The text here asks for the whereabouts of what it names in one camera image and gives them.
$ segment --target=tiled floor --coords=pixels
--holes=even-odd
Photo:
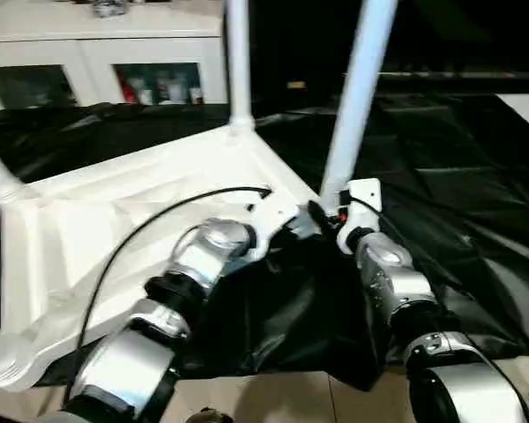
[[[529,359],[501,361],[522,393],[529,393]],[[63,390],[37,388],[24,394],[0,391],[0,414],[31,421],[58,408]],[[414,423],[407,379],[398,369],[386,372],[375,388],[360,392],[323,372],[223,377],[180,381],[161,422],[182,423],[210,406],[236,423]]]

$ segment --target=black cloth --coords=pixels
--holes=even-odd
[[[30,182],[226,121],[214,106],[1,112],[0,156]],[[318,189],[334,122],[333,108],[291,112],[257,132]],[[384,213],[463,329],[492,357],[522,353],[505,313],[529,335],[529,124],[494,96],[380,97],[355,176],[382,181]],[[324,370],[367,389],[397,357],[369,311],[332,242],[289,243],[220,284],[183,376]],[[63,382],[67,363],[41,383]]]

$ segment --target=glass cabinet door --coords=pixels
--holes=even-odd
[[[114,69],[126,103],[204,104],[198,63],[126,63]]]
[[[221,38],[82,41],[102,101],[225,104]]]
[[[75,40],[0,42],[0,109],[99,102]]]
[[[0,103],[3,108],[77,105],[60,65],[0,67]]]

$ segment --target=white cabinet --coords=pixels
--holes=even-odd
[[[0,5],[0,109],[99,102],[227,103],[221,0],[133,4],[99,19],[89,4]]]
[[[99,100],[76,41],[0,42],[0,109]]]

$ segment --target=white tabletop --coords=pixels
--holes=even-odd
[[[90,4],[8,0],[0,4],[0,41],[219,37],[222,14],[221,0],[132,4],[128,13],[105,19]]]

